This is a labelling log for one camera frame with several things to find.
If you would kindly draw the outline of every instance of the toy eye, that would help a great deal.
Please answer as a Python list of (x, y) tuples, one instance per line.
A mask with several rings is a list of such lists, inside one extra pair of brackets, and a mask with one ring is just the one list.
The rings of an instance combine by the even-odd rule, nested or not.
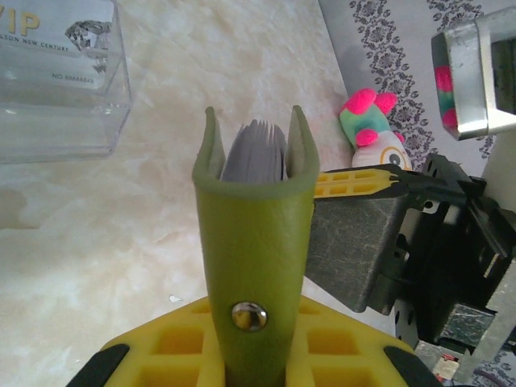
[(407, 169), (408, 161), (403, 152), (395, 147), (388, 147), (381, 153), (381, 164), (394, 164), (401, 169)]
[(397, 155), (396, 153), (393, 153), (392, 155), (389, 156), (389, 163), (399, 165), (402, 163), (402, 159), (400, 158), (399, 155)]

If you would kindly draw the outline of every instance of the green card holder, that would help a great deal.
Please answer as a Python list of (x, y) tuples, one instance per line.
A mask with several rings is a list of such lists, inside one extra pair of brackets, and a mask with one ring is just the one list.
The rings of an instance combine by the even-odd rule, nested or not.
[[(288, 180), (261, 185), (220, 181), (224, 162), (218, 122), (210, 107), (193, 183), (227, 386), (283, 386), (319, 174), (317, 148), (301, 108), (293, 108), (290, 122)], [(259, 314), (245, 308), (237, 312), (251, 304)]]

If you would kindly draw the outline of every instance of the black rubber pad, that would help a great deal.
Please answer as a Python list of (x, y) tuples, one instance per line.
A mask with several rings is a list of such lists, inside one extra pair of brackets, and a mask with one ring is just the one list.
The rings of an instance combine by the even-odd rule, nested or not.
[(384, 352), (408, 387), (443, 387), (416, 355), (397, 347), (385, 347)]
[(128, 352), (126, 344), (116, 344), (97, 352), (66, 387), (104, 387)]

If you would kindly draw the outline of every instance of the metal rivet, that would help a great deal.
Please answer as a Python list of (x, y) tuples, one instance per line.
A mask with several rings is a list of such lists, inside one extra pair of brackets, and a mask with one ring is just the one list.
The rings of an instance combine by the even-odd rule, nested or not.
[(267, 312), (254, 302), (239, 302), (233, 306), (231, 317), (238, 328), (248, 332), (259, 331), (267, 323)]

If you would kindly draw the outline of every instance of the stack of cards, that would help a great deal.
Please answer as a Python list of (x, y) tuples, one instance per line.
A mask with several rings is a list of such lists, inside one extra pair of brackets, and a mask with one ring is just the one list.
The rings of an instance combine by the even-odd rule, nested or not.
[(220, 180), (267, 184), (287, 179), (285, 135), (277, 125), (253, 120), (231, 146)]

